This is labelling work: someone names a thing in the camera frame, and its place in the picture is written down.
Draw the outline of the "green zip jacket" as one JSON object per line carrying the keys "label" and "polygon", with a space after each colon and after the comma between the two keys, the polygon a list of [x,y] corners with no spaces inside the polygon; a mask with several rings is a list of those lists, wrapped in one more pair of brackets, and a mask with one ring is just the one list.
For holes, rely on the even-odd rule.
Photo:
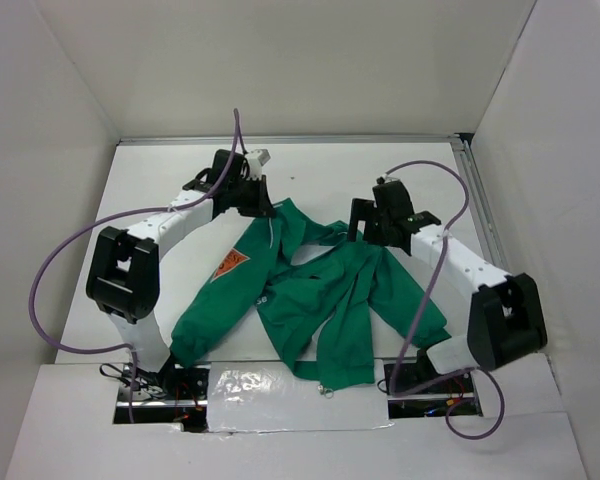
{"label": "green zip jacket", "polygon": [[448,339],[434,302],[387,249],[347,239],[347,225],[319,224],[289,199],[256,218],[198,291],[171,333],[183,367],[202,359],[255,309],[280,360],[333,391],[371,384],[371,316],[412,345]]}

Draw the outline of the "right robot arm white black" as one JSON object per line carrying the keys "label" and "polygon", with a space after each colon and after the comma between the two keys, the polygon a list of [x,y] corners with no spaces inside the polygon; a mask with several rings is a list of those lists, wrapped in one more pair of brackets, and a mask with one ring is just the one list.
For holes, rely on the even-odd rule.
{"label": "right robot arm white black", "polygon": [[535,280],[513,275],[483,259],[454,238],[439,218],[416,212],[399,180],[381,180],[371,200],[351,203],[348,239],[395,247],[429,265],[469,304],[467,332],[425,349],[416,379],[428,392],[440,391],[453,374],[494,371],[543,349],[547,329]]}

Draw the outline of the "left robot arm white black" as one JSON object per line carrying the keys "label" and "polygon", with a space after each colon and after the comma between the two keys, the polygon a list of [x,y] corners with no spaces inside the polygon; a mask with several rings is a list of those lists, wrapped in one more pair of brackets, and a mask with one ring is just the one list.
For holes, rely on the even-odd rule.
{"label": "left robot arm white black", "polygon": [[212,165],[183,185],[171,203],[126,229],[98,235],[86,294],[136,355],[143,389],[156,399],[176,390],[177,374],[166,367],[170,351],[154,313],[160,295],[160,262],[180,241],[234,208],[239,215],[272,218],[264,165],[266,149],[245,154],[219,149]]}

